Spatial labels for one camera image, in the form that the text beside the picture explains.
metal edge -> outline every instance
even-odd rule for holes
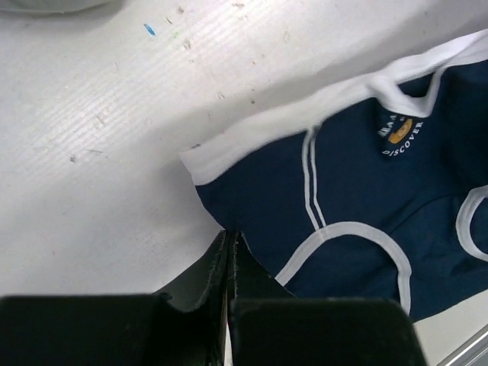
[[[486,366],[488,364],[488,324],[452,352],[437,366]],[[478,363],[484,356],[484,363]]]

white elastic trim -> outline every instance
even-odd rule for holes
[[[308,169],[308,150],[310,141],[312,139],[313,131],[309,130],[303,138],[302,145],[302,169],[303,169],[303,191],[305,197],[305,209],[307,210],[308,217],[312,221],[313,228],[318,230],[320,228],[315,215],[313,214],[312,207],[310,206],[310,171]]]
[[[326,220],[323,218],[323,213],[322,210],[320,209],[319,201],[317,200],[318,183],[317,183],[317,165],[315,163],[315,140],[318,134],[319,134],[319,129],[315,129],[313,131],[312,141],[310,141],[310,165],[312,166],[312,178],[313,178],[312,180],[313,206],[315,206],[317,214],[319,215],[320,218],[320,222],[322,223],[322,227],[324,227],[326,225]]]
[[[399,59],[379,72],[330,85],[293,104],[248,117],[211,141],[183,152],[181,160],[193,182],[205,185],[261,146],[320,125],[327,117],[371,97],[377,97],[393,112],[427,117],[445,69],[485,59],[488,59],[488,30],[460,37],[421,55]],[[438,71],[424,98],[403,95],[397,87],[435,70]]]
[[[464,200],[457,214],[456,233],[459,243],[468,254],[488,262],[488,254],[481,252],[476,244],[474,244],[470,231],[474,213],[486,197],[488,197],[488,185],[472,189],[467,194],[466,200]]]
[[[386,253],[388,253],[398,269],[398,291],[400,293],[400,304],[408,314],[410,312],[411,305],[410,276],[412,275],[412,267],[410,266],[409,259],[406,257],[405,253],[397,242],[395,242],[383,231],[365,223],[345,221],[341,223],[333,223],[317,230],[302,244],[300,244],[297,250],[295,250],[295,253],[290,257],[287,264],[283,267],[283,269],[281,269],[280,273],[276,275],[276,281],[278,281],[282,286],[287,284],[289,280],[292,279],[292,277],[295,276],[295,274],[300,270],[305,261],[322,244],[324,244],[327,240],[344,235],[355,235],[370,240],[378,244]]]

fabric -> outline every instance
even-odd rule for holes
[[[394,299],[413,319],[488,288],[488,31],[298,103],[181,156],[278,282]]]

ribbed white surface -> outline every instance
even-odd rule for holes
[[[0,294],[159,288],[218,230],[178,151],[487,19],[485,0],[130,0],[0,14]],[[483,314],[450,319],[456,332],[423,329],[432,363]]]

printed logo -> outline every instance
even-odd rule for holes
[[[395,132],[392,132],[393,128],[399,124],[400,128],[398,128],[398,130],[396,130]],[[422,129],[422,126],[423,122],[415,123],[413,118],[411,117],[399,116],[397,114],[390,115],[387,125],[385,127],[382,127],[378,131],[378,134],[383,138],[388,137],[388,142],[396,146],[391,146],[387,143],[387,145],[390,145],[388,147],[391,148],[387,148],[381,153],[388,156],[397,156],[399,154],[403,154],[405,151],[408,150],[408,148],[411,147],[413,141],[415,141],[416,136]]]
[[[399,143],[403,138],[408,134],[410,129],[412,128],[413,121],[411,118],[406,120],[402,127],[395,133],[392,133],[390,137],[388,137],[388,141],[391,143]]]

